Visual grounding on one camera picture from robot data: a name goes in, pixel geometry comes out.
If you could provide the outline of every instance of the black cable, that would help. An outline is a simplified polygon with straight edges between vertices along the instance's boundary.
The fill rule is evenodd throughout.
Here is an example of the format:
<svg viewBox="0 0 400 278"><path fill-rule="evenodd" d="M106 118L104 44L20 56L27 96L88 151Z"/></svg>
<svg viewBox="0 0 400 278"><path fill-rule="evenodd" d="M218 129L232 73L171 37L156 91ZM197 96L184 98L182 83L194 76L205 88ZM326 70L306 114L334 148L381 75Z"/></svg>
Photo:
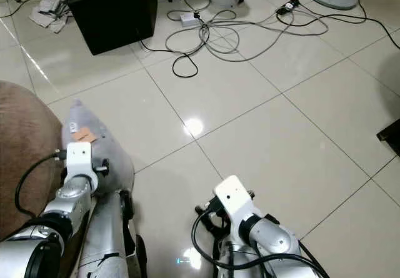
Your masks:
<svg viewBox="0 0 400 278"><path fill-rule="evenodd" d="M179 52L179 51L173 51L173 50L168 50L168 49L150 49L148 48L142 40L140 40L140 43L142 44L143 47L145 47L147 50L152 51L152 52L170 52L170 53L179 53L182 54L182 56L177 57L173 64L172 64L172 72L180 78L192 78L194 76L196 76L199 72L199 68L197 67L197 65L194 63L194 61L191 59L190 55L193 55L194 53L198 52L204 45L202 45L201 47L199 47L197 50L195 50L194 52L191 52L190 54L186 54L185 52ZM178 61L180 61L182 58L188 58L190 60L190 62L192 63L192 65L194 66L194 68L196 69L196 72L194 74L189 74L189 75L180 75L175 71L175 65Z"/></svg>
<svg viewBox="0 0 400 278"><path fill-rule="evenodd" d="M52 153L52 154L50 154L50 155L48 155L48 156L42 158L40 161L35 162L35 163L22 175L22 177L20 178L20 180L19 180L19 182L18 182L18 184L17 184L17 187L15 188L15 196L14 196L15 207L18 209L19 212L22 212L23 214L26 214L26 215L30 216L32 219L34 219L34 218L36 217L36 215L35 215L33 212L31 212L31 211L29 211L29 210L27 210L27 209L21 207L21 205L20 205L20 203L19 203L19 193L20 193L20 191L21 191L21 188L22 188L22 186L23 186L23 183L24 183L24 181L26 180L27 176L28 176L33 170L35 170L35 168L36 168L38 165L40 165L42 162L45 162L45 161L47 161L47 160L49 160L49 159L52 159L52 158L54 158L54 157L57 157L58 155L59 155L58 153Z"/></svg>
<svg viewBox="0 0 400 278"><path fill-rule="evenodd" d="M229 265L233 266L235 264L234 263L234 256L233 256L233 245L232 245L231 242L227 242L227 246L228 246L228 249L229 249ZM233 269L229 269L228 270L228 277L229 278L234 278L233 277Z"/></svg>
<svg viewBox="0 0 400 278"><path fill-rule="evenodd" d="M317 272L322 278L329 278L328 275L326 275L324 273L324 271L317 266L316 264L314 264L312 261L310 261L309 259L303 257L303 256L299 256L296 254L287 254L287 253L282 253L282 254L271 254L268 256L263 256L260 257L258 259L255 259L253 261L247 262L245 264L238 264L238 265L229 265L229 264L225 264L223 262L219 262L219 261L215 261L211 256L209 256L207 253L205 253L198 245L197 240L196 240L196 230L197 227L201 221L201 218L207 214L209 214L210 212L204 212L202 213L199 217L197 217L197 219L194 221L194 224L192 226L192 231L191 231L191 239L192 239L192 243L194 248L200 253L200 255L206 259L208 262L214 264L215 266L218 267L222 267L223 269L233 269L233 270L244 270L244 269L248 269L250 267L254 267L254 266L258 266L259 264L262 264L264 262L267 261L275 261L275 260L279 260L279 259L291 259L294 261L299 261L302 262L303 264L306 264L307 266L311 267L312 269L315 270L315 272Z"/></svg>
<svg viewBox="0 0 400 278"><path fill-rule="evenodd" d="M256 242L254 243L254 248L253 249L256 251L258 257L262 257ZM261 269L261 272L264 273L264 277L265 278L273 278L272 275L265 268L265 264L260 264L260 269Z"/></svg>
<svg viewBox="0 0 400 278"><path fill-rule="evenodd" d="M7 16L0 16L0 19L4 18L4 17L11 17L13 14L15 14L17 11L19 11L19 9L27 2L32 1L32 0L25 0L23 1L15 11L13 11L11 14L8 14Z"/></svg>
<svg viewBox="0 0 400 278"><path fill-rule="evenodd" d="M290 26L294 26L294 27L304 27L304 26L308 26L308 25L310 25L311 23L313 23L313 22L315 22L315 21L318 21L318 20L320 20L320 19L323 19L323 18L325 18L325 17L327 17L327 18L329 18L329 19L341 21L341 22L346 22L346 23L349 23L349 24L361 24L361 23L364 23L365 21L368 20L368 21L372 21L372 22L378 23L378 24L384 29L384 31L386 32L387 36L390 38L391 42L392 42L398 49L400 49L400 45L398 45L398 44L395 42L395 40L392 38L390 32L386 29L385 25L384 25L381 21L378 21L378 20L376 20L376 19L372 19L372 18L370 18L370 17L367 17L366 10L365 10L364 6L361 4L361 0L358 0L358 4L360 5L360 7L361 7L361 9L362 9L362 11L363 11L363 13L364 13L364 17L351 16L351 15L348 15L348 14L319 14L319 13L317 13L317 12L315 12L315 11L309 9L308 7L306 7L306 6L304 6L303 4L300 3L300 5L301 5L302 7L304 7L305 9L307 9L309 12L318 15L318 17L316 17L315 19L313 19L313 20L311 20L311 21L309 21L309 22L307 22L307 23L304 23L304 24L289 24L289 23L286 23L285 21L283 21L283 20L279 17L278 14L276 14L276 19L277 19L279 22L281 22L282 24L290 25ZM360 19L361 21L352 22L352 21L347 21L347 20L344 20L344 19L339 19L339 18L337 18L337 17L346 17L346 18L351 18L351 19Z"/></svg>
<svg viewBox="0 0 400 278"><path fill-rule="evenodd" d="M324 268L322 267L321 264L319 264L319 262L317 261L317 259L311 254L311 252L308 250L308 248L299 240L299 246L300 248L304 251L304 253L307 254L307 256L311 259L311 261L313 263L315 263L317 266L319 266L321 268L321 270L326 274L327 272L325 272Z"/></svg>

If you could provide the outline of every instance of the black cable connector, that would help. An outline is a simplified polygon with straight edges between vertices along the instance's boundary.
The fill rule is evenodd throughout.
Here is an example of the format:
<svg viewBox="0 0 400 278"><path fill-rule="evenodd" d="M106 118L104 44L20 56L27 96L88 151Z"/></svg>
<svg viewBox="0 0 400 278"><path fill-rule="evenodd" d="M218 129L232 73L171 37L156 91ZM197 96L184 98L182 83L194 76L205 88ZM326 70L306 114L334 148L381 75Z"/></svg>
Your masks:
<svg viewBox="0 0 400 278"><path fill-rule="evenodd" d="M282 5L280 8L276 10L276 14L282 16L284 14L287 14L288 12L291 12L293 9L298 7L300 5L299 0L290 0L286 4Z"/></svg>

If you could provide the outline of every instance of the white tile floor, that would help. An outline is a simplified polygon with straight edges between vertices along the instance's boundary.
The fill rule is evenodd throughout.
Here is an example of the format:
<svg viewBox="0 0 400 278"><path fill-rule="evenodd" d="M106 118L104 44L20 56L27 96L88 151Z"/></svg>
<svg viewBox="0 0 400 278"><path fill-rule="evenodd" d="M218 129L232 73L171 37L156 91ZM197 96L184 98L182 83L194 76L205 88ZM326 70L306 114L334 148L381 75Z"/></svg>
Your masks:
<svg viewBox="0 0 400 278"><path fill-rule="evenodd" d="M257 21L286 1L246 0L237 13ZM362 1L400 42L400 0ZM375 134L400 118L400 51L378 25L326 20L327 34L285 35L251 62L222 62L203 50L194 56L199 75L180 79L172 54L139 44L92 56L73 20L58 35L33 24L34 4L0 19L1 79L35 92L60 119L80 98L119 139L137 170L136 224L150 278L211 276L204 261L194 269L176 259L192 247L194 206L230 174L255 190L260 209L304 239L332 278L399 276L400 159ZM15 7L0 0L1 14ZM148 46L162 47L180 28L166 12L182 7L159 0ZM210 6L203 16L216 11ZM242 27L240 35L248 57L276 34ZM229 47L233 37L213 30L211 39ZM188 33L172 44L197 42ZM192 70L185 62L178 68ZM200 239L210 248L204 231Z"/></svg>

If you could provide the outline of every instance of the gray cable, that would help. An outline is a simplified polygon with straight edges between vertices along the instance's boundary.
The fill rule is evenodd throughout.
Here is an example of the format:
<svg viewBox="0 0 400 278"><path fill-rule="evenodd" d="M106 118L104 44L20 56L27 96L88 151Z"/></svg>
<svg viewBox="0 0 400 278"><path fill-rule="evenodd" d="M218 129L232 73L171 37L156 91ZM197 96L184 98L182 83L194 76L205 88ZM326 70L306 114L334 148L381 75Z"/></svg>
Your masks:
<svg viewBox="0 0 400 278"><path fill-rule="evenodd" d="M167 17L168 19L172 20L172 21L180 21L180 19L174 19L170 16L171 13L174 12L199 12L199 11L203 11L205 10L211 3L211 0L208 0L207 4L204 7L201 7L199 9L194 9L187 0L184 0L184 2L189 6L189 8L191 8L190 10L183 10L183 9L174 9L171 10L167 13ZM300 10L293 10L295 12L300 12L302 14L307 14L308 16L314 17L316 19L318 19L317 16L313 15L312 13L308 12L308 11L300 11ZM222 14L230 14L230 16L228 17L220 17ZM272 28L272 27L267 27L267 25L271 25L274 24L276 21L271 22L271 23L265 23L267 20L271 19L272 17L274 17L276 15L276 11L274 11L271 15L269 15L268 17L266 17L265 19L263 19L262 21L258 21L258 22L251 22L251 21L240 21L240 20L236 20L237 18L237 14L230 10L230 9L224 9L222 11L217 12L210 20L204 22L202 19L199 19L201 24L194 26L194 27L190 27L190 28L184 28L178 31L173 32L172 34L170 34L166 40L165 40L165 47L167 50L176 52L176 53L181 53L181 54L187 54L188 56L197 53L202 47L206 47L206 49L216 58L222 60L222 61L228 61L228 62L245 62L245 61L250 61L252 59L255 59L257 57L259 57L260 55L264 54L266 51L270 50L270 48L272 48L275 43L277 43L278 39L283 35L283 34L290 34L293 36L320 36L326 32L329 31L328 25L323 22L321 19L318 19L318 21L325 27L325 30L323 32L317 32L317 33L297 33L297 32L292 32L292 31L288 31L289 27L293 24L294 22L294 14L292 12L290 12L291 15L291 21L290 23L288 23L288 25L286 25L286 27L284 29L278 29L278 28ZM265 49L263 49L261 52L251 56L251 57L247 57L247 58L243 58L243 59L228 59L225 57L222 57L218 54L234 54L234 53L240 53L238 50L238 47L240 45L240 35L239 33L231 26L240 26L240 25L252 25L252 26L256 26L256 27L260 27L263 29L266 29L268 31L274 31L274 32L278 32L278 35L276 36L276 38L274 39L274 41L272 43L270 43L270 45L268 45L268 47L266 47ZM234 34L236 36L236 40L234 41L233 44L229 43L232 48L228 49L226 51L224 50L220 50L217 47L213 46L211 44L211 42L209 41L209 37L210 37L210 29L213 28L215 30L217 29L227 29L229 31L231 31L231 34L228 35L232 35ZM196 45L194 48L187 50L187 51L183 51L183 50L175 50L173 48L171 48L168 44L169 40L182 33L182 32L186 32L186 31L193 31L198 29L198 35L199 35L199 44Z"/></svg>

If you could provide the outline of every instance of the plug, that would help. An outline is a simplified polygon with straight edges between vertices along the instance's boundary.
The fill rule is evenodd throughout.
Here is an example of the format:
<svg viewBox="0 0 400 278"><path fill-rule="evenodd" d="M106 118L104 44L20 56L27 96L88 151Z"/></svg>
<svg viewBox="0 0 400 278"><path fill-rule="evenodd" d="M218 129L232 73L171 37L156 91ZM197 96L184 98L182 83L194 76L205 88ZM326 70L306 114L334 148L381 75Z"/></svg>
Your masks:
<svg viewBox="0 0 400 278"><path fill-rule="evenodd" d="M276 10L276 13L280 16L287 14L288 12L291 12L294 8L298 7L300 5L299 0L290 0L285 5L282 5L280 8Z"/></svg>
<svg viewBox="0 0 400 278"><path fill-rule="evenodd" d="M193 26L193 25L200 25L200 15L197 18L196 13L193 12L187 12L184 14L181 14L181 22L182 22L182 27L188 27L188 26Z"/></svg>

